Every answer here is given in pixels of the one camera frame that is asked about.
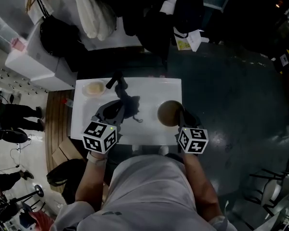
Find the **shoe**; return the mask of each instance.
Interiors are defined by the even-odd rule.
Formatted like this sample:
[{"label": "shoe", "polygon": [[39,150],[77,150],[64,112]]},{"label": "shoe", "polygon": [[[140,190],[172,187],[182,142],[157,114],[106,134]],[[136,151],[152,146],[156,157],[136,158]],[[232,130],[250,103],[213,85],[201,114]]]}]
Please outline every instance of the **shoe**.
[{"label": "shoe", "polygon": [[143,148],[141,145],[132,145],[131,149],[133,151],[133,155],[142,155],[143,154]]},{"label": "shoe", "polygon": [[42,108],[41,107],[36,107],[36,111],[37,111],[37,118],[39,119],[43,119],[44,116],[43,116],[43,111],[42,111]]},{"label": "shoe", "polygon": [[39,124],[39,129],[37,131],[44,131],[44,123],[42,122],[41,119],[38,119],[38,124]]},{"label": "shoe", "polygon": [[28,171],[28,170],[26,170],[25,172],[24,172],[24,177],[23,177],[25,180],[27,180],[28,178],[30,178],[30,179],[34,179],[34,176]]},{"label": "shoe", "polygon": [[165,156],[169,153],[169,147],[166,146],[166,145],[162,145],[160,147],[160,149],[158,150],[158,154],[161,155],[161,156]]}]

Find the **pink object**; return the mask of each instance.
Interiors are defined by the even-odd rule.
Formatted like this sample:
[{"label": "pink object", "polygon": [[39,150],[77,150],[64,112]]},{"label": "pink object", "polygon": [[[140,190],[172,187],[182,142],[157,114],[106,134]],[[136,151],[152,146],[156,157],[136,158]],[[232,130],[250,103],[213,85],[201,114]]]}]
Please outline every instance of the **pink object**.
[{"label": "pink object", "polygon": [[41,210],[29,212],[29,215],[37,221],[35,231],[49,231],[54,221]]},{"label": "pink object", "polygon": [[12,39],[11,41],[11,47],[19,51],[23,51],[25,48],[25,45],[18,38],[15,38],[15,39]]}]

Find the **wrist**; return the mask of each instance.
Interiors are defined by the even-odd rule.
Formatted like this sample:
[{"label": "wrist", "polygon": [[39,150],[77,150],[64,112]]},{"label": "wrist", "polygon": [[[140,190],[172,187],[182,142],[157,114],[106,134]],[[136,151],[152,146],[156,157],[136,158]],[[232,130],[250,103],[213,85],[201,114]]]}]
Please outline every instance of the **wrist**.
[{"label": "wrist", "polygon": [[93,152],[93,151],[89,151],[89,153],[91,154],[91,156],[97,158],[97,159],[105,159],[107,158],[107,154],[101,154],[101,153],[97,153],[97,152]]}]

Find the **cardboard box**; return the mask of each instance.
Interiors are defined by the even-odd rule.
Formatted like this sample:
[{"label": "cardboard box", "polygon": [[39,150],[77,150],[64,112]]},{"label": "cardboard box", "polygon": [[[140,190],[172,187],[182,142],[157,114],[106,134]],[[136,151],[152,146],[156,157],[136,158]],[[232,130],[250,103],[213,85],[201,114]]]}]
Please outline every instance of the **cardboard box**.
[{"label": "cardboard box", "polygon": [[84,160],[69,138],[66,138],[61,142],[61,144],[59,144],[59,147],[55,150],[52,157],[57,165],[70,159]]}]

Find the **metal stand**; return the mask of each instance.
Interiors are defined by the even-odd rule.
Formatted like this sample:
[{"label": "metal stand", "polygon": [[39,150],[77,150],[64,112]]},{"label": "metal stand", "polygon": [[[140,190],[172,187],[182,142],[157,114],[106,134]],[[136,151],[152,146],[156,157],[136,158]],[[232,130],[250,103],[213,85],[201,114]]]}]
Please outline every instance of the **metal stand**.
[{"label": "metal stand", "polygon": [[10,204],[14,204],[14,203],[17,203],[17,202],[19,202],[19,201],[22,201],[22,200],[24,200],[24,199],[28,200],[29,198],[31,198],[32,196],[34,196],[34,195],[36,195],[36,194],[37,194],[39,197],[41,197],[41,198],[44,196],[43,189],[42,189],[39,185],[35,185],[35,186],[34,186],[34,189],[35,189],[34,192],[32,192],[32,193],[30,193],[30,194],[28,194],[28,195],[26,195],[26,196],[23,196],[23,197],[21,197],[21,198],[13,198],[13,199],[11,199],[8,203],[1,204],[1,205],[0,205],[0,209],[1,209],[1,208],[4,208],[4,207],[6,207],[6,206],[8,206],[8,205],[10,205]]}]

